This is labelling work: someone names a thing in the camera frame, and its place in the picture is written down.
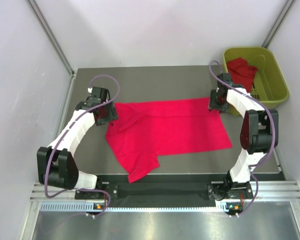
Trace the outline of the bright pink t shirt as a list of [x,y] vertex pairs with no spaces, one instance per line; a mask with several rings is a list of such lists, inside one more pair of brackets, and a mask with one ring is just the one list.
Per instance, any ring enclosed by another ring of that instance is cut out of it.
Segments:
[[209,97],[115,104],[118,119],[105,139],[136,182],[160,166],[158,157],[229,149],[232,143]]

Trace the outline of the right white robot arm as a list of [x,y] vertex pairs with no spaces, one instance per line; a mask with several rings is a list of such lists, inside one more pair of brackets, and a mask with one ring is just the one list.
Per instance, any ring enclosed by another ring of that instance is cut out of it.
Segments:
[[226,113],[232,106],[242,116],[241,151],[222,184],[209,184],[209,197],[215,201],[238,198],[251,189],[250,179],[257,164],[278,144],[279,114],[266,109],[246,89],[232,81],[230,73],[217,77],[217,88],[211,90],[208,110]]

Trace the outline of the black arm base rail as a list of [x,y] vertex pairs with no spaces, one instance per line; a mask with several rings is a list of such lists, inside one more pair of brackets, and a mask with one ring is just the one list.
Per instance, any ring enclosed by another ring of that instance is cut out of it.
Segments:
[[224,173],[149,174],[130,183],[125,174],[99,175],[95,188],[110,194],[113,208],[213,207],[216,200],[241,202],[253,197],[251,186],[227,192]]

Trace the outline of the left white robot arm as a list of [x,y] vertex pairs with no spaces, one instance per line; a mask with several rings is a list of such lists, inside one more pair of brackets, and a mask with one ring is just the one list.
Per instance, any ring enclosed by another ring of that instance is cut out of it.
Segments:
[[86,189],[92,198],[99,198],[104,187],[94,174],[78,170],[74,160],[77,147],[93,126],[110,124],[118,119],[110,91],[90,87],[89,96],[76,106],[71,119],[59,136],[37,151],[38,180],[43,185],[65,190]]

